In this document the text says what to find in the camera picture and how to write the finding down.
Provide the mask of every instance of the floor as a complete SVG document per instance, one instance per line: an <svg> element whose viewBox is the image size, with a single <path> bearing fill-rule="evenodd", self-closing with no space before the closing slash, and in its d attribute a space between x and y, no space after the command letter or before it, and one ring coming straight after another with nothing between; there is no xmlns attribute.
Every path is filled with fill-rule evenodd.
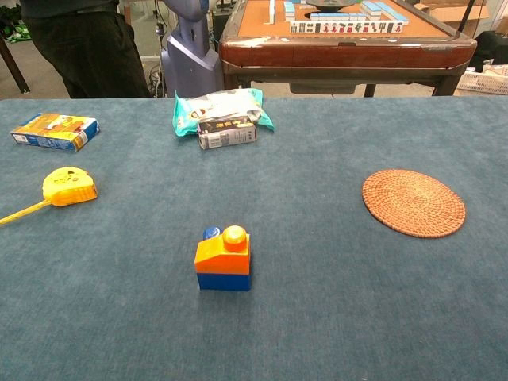
<svg viewBox="0 0 508 381"><path fill-rule="evenodd" d="M171 17L165 7L160 8L169 27L175 25L175 20ZM155 16L152 10L144 9L143 6L133 8L133 28L136 32L136 43L144 62L145 72L150 72L157 65L159 55L159 41L156 38L154 30ZM62 79L56 73L53 66L48 63L40 53L35 49L31 41L9 44L9 49L16 60L31 92L21 94L16 83L7 70L3 60L0 60L0 99L7 98L68 98ZM286 97L286 98L329 98L330 95L300 95L292 94L287 84L274 83L253 83L256 88L264 91L267 98ZM356 87L354 94L334 95L334 98L358 98L363 97L364 85ZM432 94L432 88L418 84L410 85L379 85L377 86L375 96L377 98L402 98L402 97L427 97ZM457 90L456 95L478 95L479 93Z"/></svg>

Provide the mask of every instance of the woven coaster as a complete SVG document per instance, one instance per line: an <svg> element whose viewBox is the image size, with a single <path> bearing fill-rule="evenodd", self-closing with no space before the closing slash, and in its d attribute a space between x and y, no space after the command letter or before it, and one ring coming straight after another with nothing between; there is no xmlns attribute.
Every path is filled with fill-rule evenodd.
<svg viewBox="0 0 508 381"><path fill-rule="evenodd" d="M432 177L414 171L376 172L365 180L362 195L375 218L410 236L448 236L466 219L466 207L457 194Z"/></svg>

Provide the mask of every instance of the person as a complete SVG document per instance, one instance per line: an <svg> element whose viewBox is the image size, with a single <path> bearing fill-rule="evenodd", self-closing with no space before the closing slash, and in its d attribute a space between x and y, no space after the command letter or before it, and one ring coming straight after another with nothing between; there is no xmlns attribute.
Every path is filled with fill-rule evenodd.
<svg viewBox="0 0 508 381"><path fill-rule="evenodd" d="M71 98L149 98L134 31L117 0L21 0L33 44Z"/></svg>

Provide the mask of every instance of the black pants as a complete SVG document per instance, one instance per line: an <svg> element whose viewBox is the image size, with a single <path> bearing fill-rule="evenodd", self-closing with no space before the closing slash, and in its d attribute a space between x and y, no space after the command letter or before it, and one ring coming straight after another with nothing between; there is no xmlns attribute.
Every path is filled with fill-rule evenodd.
<svg viewBox="0 0 508 381"><path fill-rule="evenodd" d="M149 98L134 31L120 14L25 18L40 54L71 98Z"/></svg>

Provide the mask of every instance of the tape measure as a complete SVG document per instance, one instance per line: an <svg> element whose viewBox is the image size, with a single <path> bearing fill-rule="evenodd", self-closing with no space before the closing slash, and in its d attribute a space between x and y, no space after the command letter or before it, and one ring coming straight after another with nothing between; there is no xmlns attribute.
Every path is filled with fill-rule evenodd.
<svg viewBox="0 0 508 381"><path fill-rule="evenodd" d="M94 180L83 169L62 167L51 172L42 183L44 201L0 220L5 225L48 205L66 206L97 198L98 193Z"/></svg>

